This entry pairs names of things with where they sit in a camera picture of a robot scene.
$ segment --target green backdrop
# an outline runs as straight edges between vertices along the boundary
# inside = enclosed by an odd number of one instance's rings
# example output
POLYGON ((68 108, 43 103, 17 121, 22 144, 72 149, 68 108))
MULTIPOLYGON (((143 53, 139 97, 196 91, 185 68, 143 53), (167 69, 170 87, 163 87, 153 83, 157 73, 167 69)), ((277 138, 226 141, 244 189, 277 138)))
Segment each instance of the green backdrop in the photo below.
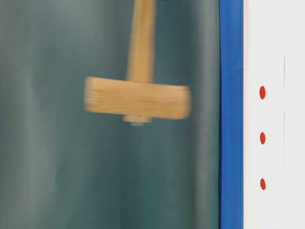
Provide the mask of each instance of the green backdrop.
POLYGON ((133 0, 0 0, 0 228, 218 228, 218 1, 157 5, 154 81, 192 115, 131 126, 83 90, 125 79, 133 0))

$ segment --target thin vertical line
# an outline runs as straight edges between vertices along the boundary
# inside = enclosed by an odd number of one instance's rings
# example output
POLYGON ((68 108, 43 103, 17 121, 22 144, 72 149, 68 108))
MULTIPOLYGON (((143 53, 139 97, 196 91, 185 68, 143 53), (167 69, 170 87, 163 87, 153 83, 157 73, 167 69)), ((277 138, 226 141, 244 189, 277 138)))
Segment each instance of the thin vertical line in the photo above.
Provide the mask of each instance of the thin vertical line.
POLYGON ((286 74, 286 70, 285 70, 285 54, 284 54, 284 90, 285 90, 285 74, 286 74))
POLYGON ((284 136, 283 136, 283 179, 284 179, 284 187, 285 187, 285 112, 284 112, 284 136))

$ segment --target wooden handle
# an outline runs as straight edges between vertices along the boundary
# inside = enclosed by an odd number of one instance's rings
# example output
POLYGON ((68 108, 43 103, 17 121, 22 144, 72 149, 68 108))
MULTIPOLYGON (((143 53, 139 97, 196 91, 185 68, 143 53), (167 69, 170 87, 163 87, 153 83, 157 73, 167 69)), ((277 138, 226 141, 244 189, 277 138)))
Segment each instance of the wooden handle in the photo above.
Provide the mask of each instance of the wooden handle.
MULTIPOLYGON (((156 0, 135 0, 127 80, 140 83, 153 81, 154 30, 156 0)), ((124 116, 126 122, 149 122, 150 118, 124 116)))
POLYGON ((190 108, 191 94, 186 86, 86 79, 85 109, 90 112, 183 119, 190 108))

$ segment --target white board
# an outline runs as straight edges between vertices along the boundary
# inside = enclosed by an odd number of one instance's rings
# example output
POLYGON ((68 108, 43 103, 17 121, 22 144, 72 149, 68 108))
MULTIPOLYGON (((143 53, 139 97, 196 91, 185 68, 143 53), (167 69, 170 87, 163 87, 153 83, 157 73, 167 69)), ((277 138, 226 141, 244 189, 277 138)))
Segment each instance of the white board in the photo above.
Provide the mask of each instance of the white board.
POLYGON ((244 229, 305 228, 304 6, 244 0, 244 229))

